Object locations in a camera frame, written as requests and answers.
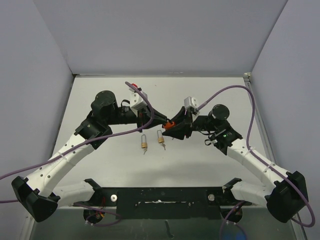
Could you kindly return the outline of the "orange black Opel padlock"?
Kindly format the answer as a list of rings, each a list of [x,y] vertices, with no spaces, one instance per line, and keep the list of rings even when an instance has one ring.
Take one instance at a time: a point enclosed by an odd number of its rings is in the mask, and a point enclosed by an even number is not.
[[[174,121],[167,121],[165,124],[162,125],[162,128],[167,131],[169,129],[172,129],[176,126],[176,123]]]

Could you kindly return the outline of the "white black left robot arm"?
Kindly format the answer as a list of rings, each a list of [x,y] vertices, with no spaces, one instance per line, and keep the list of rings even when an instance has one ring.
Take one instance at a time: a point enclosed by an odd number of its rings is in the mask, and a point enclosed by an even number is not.
[[[84,157],[97,150],[112,135],[112,125],[136,124],[138,130],[164,125],[168,118],[150,110],[144,92],[130,92],[128,105],[118,105],[112,91],[99,92],[91,103],[91,111],[76,128],[65,145],[54,154],[48,164],[40,166],[26,177],[17,176],[12,188],[17,200],[36,222],[48,219],[58,207],[74,202],[100,203],[102,193],[98,186],[84,180],[76,185],[59,188],[62,178]]]

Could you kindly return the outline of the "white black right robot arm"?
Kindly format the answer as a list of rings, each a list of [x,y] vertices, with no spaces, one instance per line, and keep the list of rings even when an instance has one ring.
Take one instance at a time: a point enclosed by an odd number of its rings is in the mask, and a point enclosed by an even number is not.
[[[231,127],[229,115],[229,109],[223,104],[215,105],[208,115],[199,116],[182,107],[163,125],[163,135],[184,140],[192,132],[207,132],[207,145],[236,160],[262,183],[257,186],[234,178],[222,187],[223,200],[230,205],[245,201],[263,206],[278,221],[288,222],[309,200],[305,177],[298,171],[289,172],[249,147]]]

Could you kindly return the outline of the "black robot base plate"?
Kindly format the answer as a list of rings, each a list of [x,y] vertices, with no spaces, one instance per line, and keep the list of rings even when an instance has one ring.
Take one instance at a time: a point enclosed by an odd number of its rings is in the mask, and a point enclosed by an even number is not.
[[[74,206],[84,206],[83,216],[94,224],[100,222],[102,209],[112,207],[118,220],[220,220],[227,214],[224,207],[239,203],[221,187],[101,187],[92,179],[86,183],[93,195]]]

